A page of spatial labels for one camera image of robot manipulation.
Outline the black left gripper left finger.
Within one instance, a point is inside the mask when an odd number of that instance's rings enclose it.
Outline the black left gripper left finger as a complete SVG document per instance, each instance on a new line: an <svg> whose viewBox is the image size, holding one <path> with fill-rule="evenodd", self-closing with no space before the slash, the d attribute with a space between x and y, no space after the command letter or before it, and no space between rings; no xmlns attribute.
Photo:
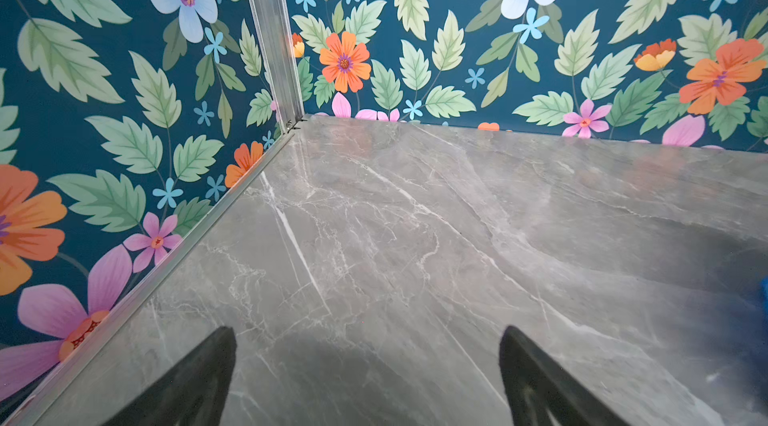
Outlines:
<svg viewBox="0 0 768 426"><path fill-rule="evenodd" d="M106 421L108 425L218 425L236 364L236 337L222 326Z"/></svg>

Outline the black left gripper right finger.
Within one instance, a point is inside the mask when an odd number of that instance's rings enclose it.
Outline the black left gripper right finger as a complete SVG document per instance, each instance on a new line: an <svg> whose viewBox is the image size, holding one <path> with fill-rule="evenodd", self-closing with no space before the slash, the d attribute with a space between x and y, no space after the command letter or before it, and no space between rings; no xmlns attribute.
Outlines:
<svg viewBox="0 0 768 426"><path fill-rule="evenodd" d="M508 326L499 369L515 425L625 425L523 331Z"/></svg>

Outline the blue plastic bin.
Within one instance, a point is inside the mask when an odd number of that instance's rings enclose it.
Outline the blue plastic bin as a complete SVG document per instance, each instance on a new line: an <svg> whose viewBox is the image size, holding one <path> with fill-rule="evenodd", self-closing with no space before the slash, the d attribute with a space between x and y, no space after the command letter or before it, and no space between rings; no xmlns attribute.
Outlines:
<svg viewBox="0 0 768 426"><path fill-rule="evenodd" d="M765 318L767 319L768 318L768 279L767 278L763 279L761 282L760 293L761 293L763 312L764 312Z"/></svg>

